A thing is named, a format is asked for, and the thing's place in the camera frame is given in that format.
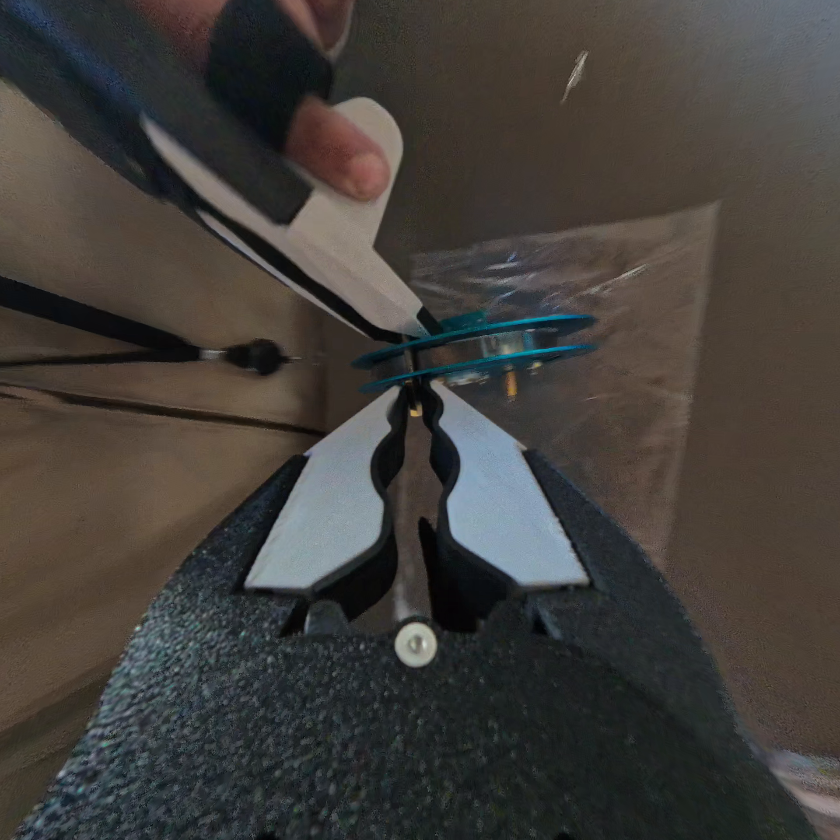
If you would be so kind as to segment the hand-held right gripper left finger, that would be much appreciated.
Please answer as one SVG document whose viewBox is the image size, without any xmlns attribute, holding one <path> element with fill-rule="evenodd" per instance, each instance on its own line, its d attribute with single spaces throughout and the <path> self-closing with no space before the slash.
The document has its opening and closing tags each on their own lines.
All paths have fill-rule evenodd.
<svg viewBox="0 0 840 840">
<path fill-rule="evenodd" d="M 407 420 L 403 389 L 392 387 L 309 449 L 247 591 L 315 595 L 385 546 L 387 491 L 403 467 Z"/>
</svg>

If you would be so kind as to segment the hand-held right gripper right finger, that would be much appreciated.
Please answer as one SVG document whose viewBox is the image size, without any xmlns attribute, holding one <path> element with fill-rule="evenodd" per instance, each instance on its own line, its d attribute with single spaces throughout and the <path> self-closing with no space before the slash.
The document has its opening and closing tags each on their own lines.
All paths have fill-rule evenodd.
<svg viewBox="0 0 840 840">
<path fill-rule="evenodd" d="M 458 457 L 445 509 L 457 545 L 521 589 L 587 586 L 590 578 L 516 438 L 445 385 L 438 426 Z"/>
</svg>

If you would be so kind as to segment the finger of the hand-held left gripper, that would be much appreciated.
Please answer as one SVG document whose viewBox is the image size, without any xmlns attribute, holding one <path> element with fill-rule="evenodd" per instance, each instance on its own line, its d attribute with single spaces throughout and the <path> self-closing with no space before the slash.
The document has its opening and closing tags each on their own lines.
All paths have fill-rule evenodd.
<svg viewBox="0 0 840 840">
<path fill-rule="evenodd" d="M 394 342 L 394 331 L 375 326 L 333 290 L 312 279 L 276 246 L 242 224 L 215 212 L 196 212 L 196 217 L 242 256 L 279 279 L 289 288 L 361 332 L 383 343 Z"/>
<path fill-rule="evenodd" d="M 397 337 L 434 334 L 434 322 L 419 298 L 376 253 L 370 235 L 350 218 L 362 206 L 310 182 L 312 192 L 297 215 L 288 224 L 271 221 L 157 123 L 150 119 L 141 123 L 154 150 L 201 200 L 197 212 L 215 212 L 244 225 L 375 326 L 394 331 Z"/>
</svg>

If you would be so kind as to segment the blue disc bearing assembly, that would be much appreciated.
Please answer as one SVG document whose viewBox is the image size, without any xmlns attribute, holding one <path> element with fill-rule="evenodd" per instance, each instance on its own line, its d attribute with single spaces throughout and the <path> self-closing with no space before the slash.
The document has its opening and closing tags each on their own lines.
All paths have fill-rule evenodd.
<svg viewBox="0 0 840 840">
<path fill-rule="evenodd" d="M 439 325 L 441 332 L 404 338 L 353 360 L 351 367 L 370 378 L 362 392 L 423 382 L 464 386 L 507 379 L 595 349 L 591 343 L 567 342 L 595 325 L 595 319 L 584 314 L 493 321 L 484 312 L 474 311 Z"/>
</svg>

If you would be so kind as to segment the person's left hand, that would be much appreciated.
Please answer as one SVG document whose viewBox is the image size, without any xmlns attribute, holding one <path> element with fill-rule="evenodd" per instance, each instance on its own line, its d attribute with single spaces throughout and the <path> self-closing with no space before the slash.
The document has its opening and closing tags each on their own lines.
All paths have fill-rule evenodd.
<svg viewBox="0 0 840 840">
<path fill-rule="evenodd" d="M 286 159 L 355 200 L 383 194 L 391 177 L 384 151 L 326 101 L 354 2 L 132 5 L 215 98 Z"/>
</svg>

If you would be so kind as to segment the clear plastic bag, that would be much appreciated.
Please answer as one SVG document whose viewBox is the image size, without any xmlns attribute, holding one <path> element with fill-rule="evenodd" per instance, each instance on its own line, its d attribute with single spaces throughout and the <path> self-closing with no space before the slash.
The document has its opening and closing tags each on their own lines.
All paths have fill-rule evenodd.
<svg viewBox="0 0 840 840">
<path fill-rule="evenodd" d="M 580 313 L 596 350 L 455 392 L 547 456 L 666 567 L 720 203 L 412 257 L 409 281 L 449 318 Z"/>
</svg>

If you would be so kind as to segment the small clear plastic scrap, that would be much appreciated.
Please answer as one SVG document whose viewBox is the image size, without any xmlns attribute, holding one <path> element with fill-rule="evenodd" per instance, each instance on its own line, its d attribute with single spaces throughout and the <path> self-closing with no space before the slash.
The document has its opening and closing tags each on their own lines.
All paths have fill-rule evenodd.
<svg viewBox="0 0 840 840">
<path fill-rule="evenodd" d="M 574 61 L 574 66 L 563 90 L 561 104 L 565 104 L 569 100 L 572 91 L 581 84 L 581 81 L 585 74 L 586 62 L 588 60 L 589 55 L 589 51 L 584 49 L 576 57 Z"/>
</svg>

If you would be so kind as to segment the black drawstring toggle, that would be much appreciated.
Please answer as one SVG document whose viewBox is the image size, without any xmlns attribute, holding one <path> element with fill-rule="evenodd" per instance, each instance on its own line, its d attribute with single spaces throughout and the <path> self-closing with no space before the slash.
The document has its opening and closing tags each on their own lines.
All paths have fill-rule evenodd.
<svg viewBox="0 0 840 840">
<path fill-rule="evenodd" d="M 224 349 L 203 348 L 171 332 L 5 277 L 1 278 L 1 305 L 6 310 L 135 346 L 135 350 L 124 352 L 5 360 L 1 363 L 4 371 L 30 367 L 218 362 L 267 376 L 299 362 L 298 357 L 288 355 L 272 340 L 255 339 Z"/>
</svg>

